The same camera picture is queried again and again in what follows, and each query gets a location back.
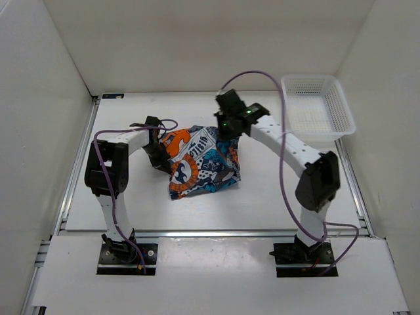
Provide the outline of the colourful patterned shorts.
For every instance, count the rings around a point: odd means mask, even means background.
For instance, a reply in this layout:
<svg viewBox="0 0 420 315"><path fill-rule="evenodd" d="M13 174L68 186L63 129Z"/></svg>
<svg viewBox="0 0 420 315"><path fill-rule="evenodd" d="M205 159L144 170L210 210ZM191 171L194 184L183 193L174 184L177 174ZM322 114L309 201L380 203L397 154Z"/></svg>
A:
<svg viewBox="0 0 420 315"><path fill-rule="evenodd" d="M221 140L216 127L194 125L171 131L162 143L170 157L168 190L172 200L215 193L241 180L239 139Z"/></svg>

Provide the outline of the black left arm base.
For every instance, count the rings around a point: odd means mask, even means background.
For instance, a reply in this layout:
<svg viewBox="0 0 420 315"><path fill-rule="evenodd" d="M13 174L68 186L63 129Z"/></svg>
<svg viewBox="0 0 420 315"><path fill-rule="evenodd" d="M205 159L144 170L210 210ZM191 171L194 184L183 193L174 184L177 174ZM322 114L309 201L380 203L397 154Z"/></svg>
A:
<svg viewBox="0 0 420 315"><path fill-rule="evenodd" d="M129 240L113 241L102 235L102 245L96 273L113 276L155 276L158 259L157 243L138 243L132 235Z"/></svg>

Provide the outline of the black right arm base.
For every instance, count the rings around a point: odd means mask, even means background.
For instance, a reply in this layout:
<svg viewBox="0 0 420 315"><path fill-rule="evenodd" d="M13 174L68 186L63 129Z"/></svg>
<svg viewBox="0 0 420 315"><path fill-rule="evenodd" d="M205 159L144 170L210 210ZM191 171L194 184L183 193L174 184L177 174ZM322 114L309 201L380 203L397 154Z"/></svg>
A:
<svg viewBox="0 0 420 315"><path fill-rule="evenodd" d="M295 236L291 243L274 243L270 255L274 257L277 278L338 277L335 257L327 241L307 247Z"/></svg>

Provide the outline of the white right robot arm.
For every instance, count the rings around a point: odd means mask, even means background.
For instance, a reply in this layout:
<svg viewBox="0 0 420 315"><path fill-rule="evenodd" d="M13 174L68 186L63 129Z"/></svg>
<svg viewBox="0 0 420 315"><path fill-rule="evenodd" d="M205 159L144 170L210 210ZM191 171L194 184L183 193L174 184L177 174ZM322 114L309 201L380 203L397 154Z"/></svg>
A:
<svg viewBox="0 0 420 315"><path fill-rule="evenodd" d="M327 236L326 215L341 187L338 157L332 151L321 151L287 133L270 112L254 103L246 106L231 89L215 97L219 136L231 140L246 134L264 144L288 164L298 176L295 197L301 205L301 216L293 217L298 227L295 256L308 263L318 255L318 245Z"/></svg>

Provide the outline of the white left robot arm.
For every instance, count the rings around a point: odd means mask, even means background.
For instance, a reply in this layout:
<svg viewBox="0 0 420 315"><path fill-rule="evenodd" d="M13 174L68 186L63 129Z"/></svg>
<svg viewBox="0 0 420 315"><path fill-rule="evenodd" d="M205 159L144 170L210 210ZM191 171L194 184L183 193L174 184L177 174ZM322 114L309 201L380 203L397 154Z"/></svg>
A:
<svg viewBox="0 0 420 315"><path fill-rule="evenodd" d="M129 157L138 150L144 150L153 168L169 174L170 157L161 140L174 128L166 127L167 122L178 126L173 119L148 116L144 123L133 123L126 129L98 131L91 142L85 185L102 208L107 228L102 238L124 263L135 260L138 253L124 198L129 183Z"/></svg>

